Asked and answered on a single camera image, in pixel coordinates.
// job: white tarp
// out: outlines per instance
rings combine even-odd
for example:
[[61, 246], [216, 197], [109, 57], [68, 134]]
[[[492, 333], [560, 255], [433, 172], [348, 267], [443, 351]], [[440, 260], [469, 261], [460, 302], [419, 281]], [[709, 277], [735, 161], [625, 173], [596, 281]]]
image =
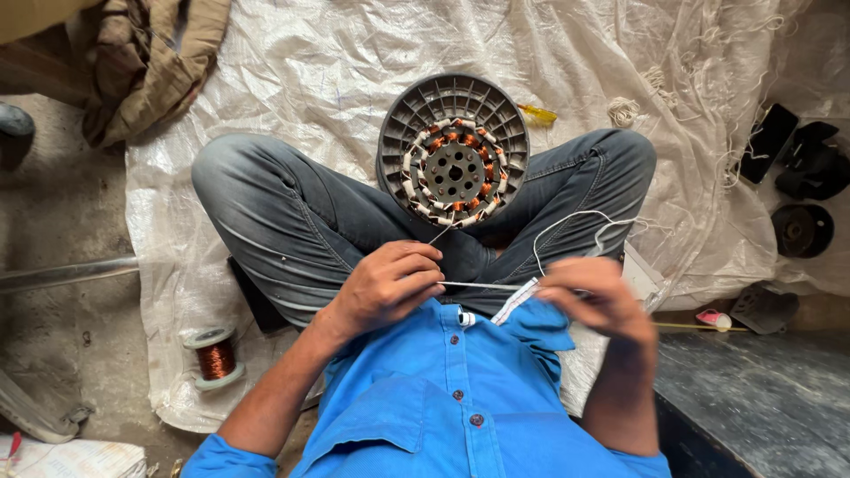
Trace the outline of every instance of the white tarp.
[[[268, 134], [375, 185], [387, 109], [435, 73], [474, 73], [520, 103], [556, 111], [553, 128], [530, 130], [532, 151], [609, 128], [614, 97], [640, 104], [632, 129], [652, 141], [659, 158], [641, 216], [663, 228], [630, 243], [666, 279], [649, 308], [667, 294], [666, 308], [692, 307], [777, 276], [772, 206], [743, 182], [723, 187], [723, 171], [740, 157], [772, 81], [765, 74], [804, 34], [816, 43], [799, 55], [819, 61], [803, 58], [807, 69], [783, 76], [777, 88], [794, 96], [810, 87], [798, 112], [847, 119], [846, 91], [831, 93], [847, 85], [847, 16], [828, 29], [809, 17], [797, 25], [793, 18], [807, 3], [235, 0], [218, 66], [188, 114], [134, 140], [127, 155], [127, 223], [139, 256], [154, 409], [179, 428], [215, 430], [295, 338], [292, 331], [264, 338], [253, 325], [225, 266], [227, 251], [192, 190], [195, 154], [220, 134]], [[677, 96], [673, 106], [640, 75], [656, 65], [664, 90]], [[836, 244], [834, 254], [846, 255], [844, 247]], [[830, 257], [817, 267], [783, 267], [782, 277], [802, 281], [808, 273], [819, 287], [850, 294], [830, 264], [840, 258]], [[247, 380], [200, 395], [191, 384], [195, 358], [181, 344], [200, 327], [222, 323], [238, 328]], [[598, 363], [598, 352], [585, 357], [578, 347], [566, 362], [572, 373]], [[583, 393], [573, 390], [566, 400], [581, 402]]]

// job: gray jeans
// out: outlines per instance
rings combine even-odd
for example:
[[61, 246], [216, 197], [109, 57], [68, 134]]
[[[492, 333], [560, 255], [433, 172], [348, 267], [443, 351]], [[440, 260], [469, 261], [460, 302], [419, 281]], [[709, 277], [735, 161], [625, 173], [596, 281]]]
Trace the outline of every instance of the gray jeans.
[[[655, 150], [640, 134], [601, 129], [530, 159], [513, 202], [496, 217], [444, 234], [447, 281], [521, 285], [540, 270], [532, 243], [574, 211], [612, 219], [638, 215], [655, 170]], [[387, 193], [311, 161], [278, 139], [228, 134], [204, 147], [192, 184], [236, 262], [291, 323], [305, 327], [327, 305], [358, 261], [389, 241], [428, 242], [442, 227], [415, 219]], [[607, 221], [581, 214], [543, 235], [544, 264], [594, 249]], [[616, 258], [630, 225], [609, 227], [603, 255]], [[490, 239], [512, 237], [497, 258]], [[450, 287], [443, 303], [493, 316], [511, 291]]]

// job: hand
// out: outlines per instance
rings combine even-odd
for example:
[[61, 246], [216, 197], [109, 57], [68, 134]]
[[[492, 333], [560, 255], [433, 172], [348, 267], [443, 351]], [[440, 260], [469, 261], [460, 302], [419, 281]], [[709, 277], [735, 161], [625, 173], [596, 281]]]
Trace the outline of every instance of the hand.
[[[604, 257], [562, 259], [547, 267], [540, 279], [543, 289], [536, 297], [602, 335], [653, 343], [657, 331], [621, 274], [620, 264]], [[579, 299], [572, 292], [576, 289], [588, 290], [593, 296]]]
[[364, 257], [337, 297], [316, 314], [342, 340], [400, 322], [422, 302], [445, 292], [438, 249], [414, 241], [388, 242]]

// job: shirt pocket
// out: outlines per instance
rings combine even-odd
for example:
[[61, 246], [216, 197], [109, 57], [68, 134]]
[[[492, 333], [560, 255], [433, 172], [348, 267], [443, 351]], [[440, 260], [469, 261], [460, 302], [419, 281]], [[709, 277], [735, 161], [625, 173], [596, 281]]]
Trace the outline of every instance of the shirt pocket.
[[344, 443], [382, 441], [409, 453], [422, 450], [426, 384], [425, 379], [412, 377], [382, 378], [373, 383], [325, 430], [319, 430], [319, 437], [308, 443], [291, 476], [303, 476]]

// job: blue shirt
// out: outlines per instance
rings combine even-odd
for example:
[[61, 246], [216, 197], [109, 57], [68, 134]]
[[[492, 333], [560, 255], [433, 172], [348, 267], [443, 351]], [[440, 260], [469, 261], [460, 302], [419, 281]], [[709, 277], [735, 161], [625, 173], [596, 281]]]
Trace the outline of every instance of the blue shirt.
[[[567, 416], [553, 352], [575, 348], [566, 316], [537, 299], [500, 326], [475, 316], [464, 327], [460, 312], [430, 299], [334, 358], [319, 421], [290, 476], [670, 476], [663, 455], [609, 450]], [[181, 476], [275, 470], [274, 460], [210, 435]]]

